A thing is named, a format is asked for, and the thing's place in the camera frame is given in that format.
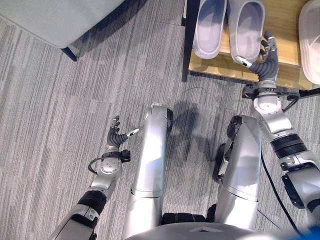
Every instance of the black wire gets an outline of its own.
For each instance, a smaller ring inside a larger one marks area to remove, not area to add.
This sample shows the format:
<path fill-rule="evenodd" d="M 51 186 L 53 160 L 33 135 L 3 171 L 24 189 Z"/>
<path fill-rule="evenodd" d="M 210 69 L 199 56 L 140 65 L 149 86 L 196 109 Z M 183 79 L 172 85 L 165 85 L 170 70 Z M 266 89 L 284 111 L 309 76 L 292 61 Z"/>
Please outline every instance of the black wire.
<path fill-rule="evenodd" d="M 88 165 L 89 171 L 92 172 L 93 174 L 97 175 L 98 173 L 97 173 L 95 170 L 93 170 L 93 168 L 91 167 L 91 165 L 94 164 L 96 161 L 102 160 L 102 159 L 105 159 L 105 157 L 99 157 L 99 158 L 93 159 L 93 160 L 89 163 L 89 165 Z"/>
<path fill-rule="evenodd" d="M 274 182 L 272 181 L 272 178 L 271 178 L 271 176 L 270 176 L 270 174 L 269 174 L 269 172 L 268 172 L 268 169 L 267 169 L 267 167 L 266 167 L 266 163 L 265 163 L 264 157 L 263 157 L 263 155 L 262 155 L 262 152 L 261 152 L 261 162 L 262 162 L 262 165 L 263 165 L 265 174 L 266 174 L 266 176 L 268 177 L 269 182 L 270 182 L 270 184 L 271 184 L 271 187 L 272 187 L 272 190 L 273 190 L 273 192 L 274 192 L 274 195 L 275 195 L 276 199 L 278 200 L 278 202 L 279 202 L 282 210 L 284 211 L 286 217 L 288 218 L 289 222 L 291 223 L 293 229 L 294 229 L 301 237 L 303 237 L 303 235 L 302 235 L 301 232 L 298 230 L 295 222 L 292 220 L 292 218 L 291 218 L 290 214 L 288 213 L 285 205 L 283 204 L 283 202 L 281 201 L 281 199 L 280 199 L 280 197 L 279 197 L 279 194 L 278 194 L 278 192 L 277 192 L 277 190 L 276 190 L 275 184 L 274 184 Z"/>

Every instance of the gray carpet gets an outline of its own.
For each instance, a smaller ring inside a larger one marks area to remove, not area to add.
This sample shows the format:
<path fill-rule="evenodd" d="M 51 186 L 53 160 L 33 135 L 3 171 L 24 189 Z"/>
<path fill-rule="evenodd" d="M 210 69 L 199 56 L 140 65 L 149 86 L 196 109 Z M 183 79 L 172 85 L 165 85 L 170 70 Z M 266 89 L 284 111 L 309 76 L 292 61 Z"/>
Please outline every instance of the gray carpet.
<path fill-rule="evenodd" d="M 0 239 L 47 239 L 93 180 L 88 162 L 104 153 L 111 118 L 123 131 L 143 124 L 152 102 L 170 107 L 174 127 L 166 149 L 165 212 L 205 215 L 217 200 L 214 155 L 236 114 L 250 114 L 241 98 L 244 81 L 190 73 L 182 83 L 184 0 L 126 1 L 70 48 L 72 62 L 15 26 L 0 20 Z M 320 155 L 320 97 L 288 112 L 309 149 Z M 121 239 L 142 132 L 124 144 L 132 161 L 105 207 L 99 240 Z M 305 213 L 291 205 L 281 169 L 264 141 L 264 158 L 298 226 Z M 291 228 L 261 172 L 259 210 L 280 228 Z M 258 213 L 255 229 L 276 230 Z"/>

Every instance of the wooden shelf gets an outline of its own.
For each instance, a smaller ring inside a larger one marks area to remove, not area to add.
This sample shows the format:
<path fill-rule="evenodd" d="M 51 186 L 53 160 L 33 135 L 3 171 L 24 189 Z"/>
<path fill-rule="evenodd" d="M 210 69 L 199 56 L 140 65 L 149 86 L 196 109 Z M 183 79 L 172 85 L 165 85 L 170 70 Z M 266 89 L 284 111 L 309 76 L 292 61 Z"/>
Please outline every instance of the wooden shelf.
<path fill-rule="evenodd" d="M 264 30 L 275 36 L 279 54 L 279 86 L 301 90 L 312 89 L 301 68 L 298 35 L 299 14 L 308 0 L 264 0 L 266 17 Z M 213 59 L 202 59 L 192 51 L 189 70 L 206 74 L 257 82 L 257 76 L 235 63 L 230 55 L 227 20 L 222 33 L 220 53 Z"/>

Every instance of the silver robot leg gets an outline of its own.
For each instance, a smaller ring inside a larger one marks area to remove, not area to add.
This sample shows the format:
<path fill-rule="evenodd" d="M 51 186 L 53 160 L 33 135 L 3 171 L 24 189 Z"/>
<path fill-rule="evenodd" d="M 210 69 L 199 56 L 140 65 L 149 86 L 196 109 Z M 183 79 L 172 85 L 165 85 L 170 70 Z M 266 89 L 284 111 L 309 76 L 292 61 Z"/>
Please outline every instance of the silver robot leg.
<path fill-rule="evenodd" d="M 214 222 L 253 229 L 258 209 L 262 133 L 255 118 L 239 115 L 231 119 L 227 135 Z"/>
<path fill-rule="evenodd" d="M 143 129 L 142 151 L 127 202 L 123 239 L 148 231 L 161 223 L 165 185 L 167 132 L 173 112 L 152 104 L 147 110 Z"/>

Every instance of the white slipper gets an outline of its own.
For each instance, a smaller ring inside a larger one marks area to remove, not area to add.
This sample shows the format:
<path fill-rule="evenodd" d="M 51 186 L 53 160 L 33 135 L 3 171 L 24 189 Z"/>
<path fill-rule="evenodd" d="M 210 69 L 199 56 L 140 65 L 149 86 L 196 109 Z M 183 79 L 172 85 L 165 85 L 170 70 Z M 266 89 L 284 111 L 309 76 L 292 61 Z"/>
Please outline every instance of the white slipper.
<path fill-rule="evenodd" d="M 202 59 L 213 59 L 220 51 L 227 0 L 201 0 L 193 49 Z"/>
<path fill-rule="evenodd" d="M 226 12 L 231 57 L 235 59 L 236 56 L 242 56 L 256 61 L 265 23 L 264 4 L 261 0 L 228 0 Z"/>
<path fill-rule="evenodd" d="M 301 64 L 306 78 L 320 84 L 320 0 L 308 1 L 299 17 Z"/>

